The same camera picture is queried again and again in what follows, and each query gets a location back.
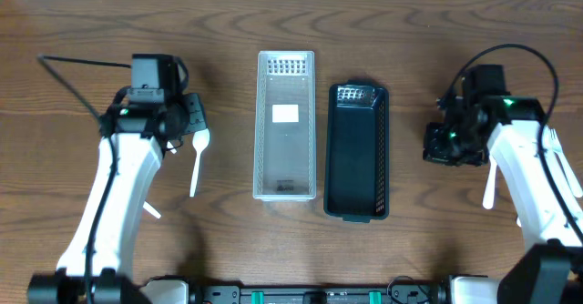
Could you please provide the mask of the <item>thick white plastic spoon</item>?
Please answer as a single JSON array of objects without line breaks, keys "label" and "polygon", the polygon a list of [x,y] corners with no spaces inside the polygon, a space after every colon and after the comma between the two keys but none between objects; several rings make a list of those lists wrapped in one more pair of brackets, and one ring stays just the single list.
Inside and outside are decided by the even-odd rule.
[{"label": "thick white plastic spoon", "polygon": [[483,195],[482,206],[484,209],[492,209],[495,204],[496,196],[496,172],[497,172],[497,162],[490,156],[489,157],[489,171],[486,179],[486,185]]}]

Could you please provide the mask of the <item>dark green plastic basket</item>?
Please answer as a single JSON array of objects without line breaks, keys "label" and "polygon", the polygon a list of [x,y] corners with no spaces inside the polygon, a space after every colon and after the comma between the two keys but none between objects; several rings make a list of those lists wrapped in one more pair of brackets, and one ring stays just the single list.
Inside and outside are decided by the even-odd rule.
[{"label": "dark green plastic basket", "polygon": [[324,212],[345,222],[383,220],[389,200],[389,93],[371,79],[329,89]]}]

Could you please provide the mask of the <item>clear plastic perforated basket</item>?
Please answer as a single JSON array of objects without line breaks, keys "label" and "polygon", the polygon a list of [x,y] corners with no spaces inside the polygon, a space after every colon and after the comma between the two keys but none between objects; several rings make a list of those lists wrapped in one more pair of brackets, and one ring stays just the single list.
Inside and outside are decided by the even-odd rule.
[{"label": "clear plastic perforated basket", "polygon": [[312,51],[258,54],[254,198],[316,197],[315,57]]}]

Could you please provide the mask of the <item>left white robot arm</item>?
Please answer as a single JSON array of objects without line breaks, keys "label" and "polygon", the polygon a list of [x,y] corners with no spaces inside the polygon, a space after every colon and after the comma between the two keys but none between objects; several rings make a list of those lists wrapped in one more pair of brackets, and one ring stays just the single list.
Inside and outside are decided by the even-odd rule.
[{"label": "left white robot arm", "polygon": [[133,255],[142,210],[168,142],[192,134],[209,138],[196,94],[141,100],[117,96],[101,116],[103,137],[87,205],[53,274],[35,274],[30,303],[198,303],[199,289],[182,277],[156,277],[138,286]]}]

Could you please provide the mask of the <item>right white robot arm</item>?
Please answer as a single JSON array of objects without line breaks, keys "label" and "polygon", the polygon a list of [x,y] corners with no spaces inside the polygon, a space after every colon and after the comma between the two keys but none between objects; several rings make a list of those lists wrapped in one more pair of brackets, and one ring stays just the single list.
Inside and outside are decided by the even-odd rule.
[{"label": "right white robot arm", "polygon": [[579,303],[582,210],[547,143],[544,113],[532,97],[459,97],[442,123],[427,125],[423,158],[446,166],[497,164],[515,206],[526,253],[502,278],[456,276],[451,303]]}]

